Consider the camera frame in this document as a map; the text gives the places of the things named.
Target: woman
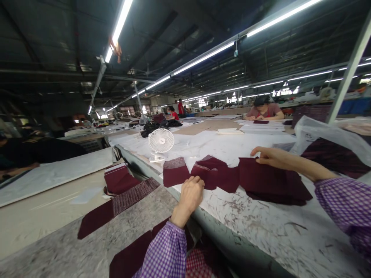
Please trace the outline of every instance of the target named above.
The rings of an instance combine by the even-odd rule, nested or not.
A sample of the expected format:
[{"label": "woman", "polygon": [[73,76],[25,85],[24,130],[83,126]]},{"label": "woman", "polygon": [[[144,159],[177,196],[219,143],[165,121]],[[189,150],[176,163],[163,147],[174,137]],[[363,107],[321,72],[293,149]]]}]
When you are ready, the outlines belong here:
[{"label": "woman", "polygon": [[170,114],[168,120],[179,120],[178,114],[175,112],[174,107],[168,106],[166,108],[166,111]]},{"label": "woman", "polygon": [[[353,248],[371,264],[371,188],[357,180],[337,176],[322,165],[281,149],[256,147],[259,164],[297,171],[315,185],[320,205],[335,224],[350,237]],[[205,183],[199,176],[182,185],[180,200],[170,221],[147,249],[142,267],[134,277],[184,277],[187,242],[183,230],[203,199]]]},{"label": "woman", "polygon": [[255,120],[281,120],[285,118],[280,107],[276,103],[269,103],[270,96],[256,98],[254,108],[245,116],[250,121]]}]

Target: burgundy fabric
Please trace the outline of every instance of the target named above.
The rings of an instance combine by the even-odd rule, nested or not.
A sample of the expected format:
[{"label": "burgundy fabric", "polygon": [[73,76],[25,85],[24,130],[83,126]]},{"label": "burgundy fabric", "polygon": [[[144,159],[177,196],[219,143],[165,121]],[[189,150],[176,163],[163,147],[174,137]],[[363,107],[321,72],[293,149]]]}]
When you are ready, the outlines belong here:
[{"label": "burgundy fabric", "polygon": [[[142,266],[150,243],[168,222],[168,219],[166,218],[157,224],[152,231],[144,233],[124,250],[117,253],[109,265],[109,277],[133,277]],[[184,227],[184,232],[187,239],[187,251],[189,251],[193,248],[194,241],[187,226]]]},{"label": "burgundy fabric", "polygon": [[122,194],[140,183],[139,180],[130,175],[124,163],[122,167],[104,173],[104,179],[110,195]]},{"label": "burgundy fabric", "polygon": [[160,184],[155,179],[149,178],[128,191],[114,197],[107,203],[93,209],[82,219],[77,238],[85,238],[104,224],[107,224],[121,212],[138,203],[159,186]]},{"label": "burgundy fabric", "polygon": [[228,165],[213,156],[207,155],[202,160],[196,161],[197,165],[207,167],[209,169],[218,170],[217,186],[228,192],[235,193],[240,185],[239,168],[229,168]]},{"label": "burgundy fabric", "polygon": [[162,173],[164,187],[182,184],[190,177],[183,157],[165,161]]},{"label": "burgundy fabric", "polygon": [[312,199],[298,173],[240,158],[240,185],[254,200],[285,205],[305,205]]},{"label": "burgundy fabric", "polygon": [[199,176],[205,182],[206,190],[215,190],[218,183],[218,170],[195,164],[191,176]]},{"label": "burgundy fabric", "polygon": [[260,121],[260,120],[255,120],[253,122],[253,124],[268,124],[268,123],[269,123],[269,121]]},{"label": "burgundy fabric", "polygon": [[371,170],[354,152],[323,138],[311,143],[301,156],[353,179],[358,179]]},{"label": "burgundy fabric", "polygon": [[117,253],[109,265],[110,278],[132,278],[143,264],[148,246],[152,241],[150,231]]}]

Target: hair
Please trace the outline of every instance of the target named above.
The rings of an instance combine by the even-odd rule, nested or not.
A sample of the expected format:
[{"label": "hair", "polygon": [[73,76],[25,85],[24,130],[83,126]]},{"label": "hair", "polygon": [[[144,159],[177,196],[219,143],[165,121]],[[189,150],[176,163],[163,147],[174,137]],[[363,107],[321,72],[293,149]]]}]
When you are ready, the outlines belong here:
[{"label": "hair", "polygon": [[257,106],[263,106],[264,104],[268,104],[269,99],[270,99],[270,96],[266,96],[266,95],[257,97],[256,100],[254,101],[254,106],[257,107]]}]

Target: red shirt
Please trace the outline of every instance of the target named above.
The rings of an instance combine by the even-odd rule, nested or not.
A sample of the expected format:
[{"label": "red shirt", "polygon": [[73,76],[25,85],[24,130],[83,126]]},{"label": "red shirt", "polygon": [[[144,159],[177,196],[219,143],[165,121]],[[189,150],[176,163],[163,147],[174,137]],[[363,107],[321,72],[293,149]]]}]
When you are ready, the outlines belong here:
[{"label": "red shirt", "polygon": [[176,120],[179,120],[178,114],[176,112],[172,112],[171,116],[175,117]]},{"label": "red shirt", "polygon": [[178,109],[179,109],[179,114],[184,114],[184,108],[181,102],[178,103]]}]

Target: purple checkered sleeve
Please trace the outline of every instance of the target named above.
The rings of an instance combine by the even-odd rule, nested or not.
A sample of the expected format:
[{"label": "purple checkered sleeve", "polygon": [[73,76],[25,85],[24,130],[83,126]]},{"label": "purple checkered sleeve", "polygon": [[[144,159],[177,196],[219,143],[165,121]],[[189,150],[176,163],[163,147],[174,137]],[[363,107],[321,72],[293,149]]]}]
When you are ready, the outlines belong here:
[{"label": "purple checkered sleeve", "polygon": [[350,178],[321,180],[315,186],[323,209],[371,264],[371,186]]},{"label": "purple checkered sleeve", "polygon": [[185,277],[186,253],[184,230],[167,222],[151,242],[134,277]]}]

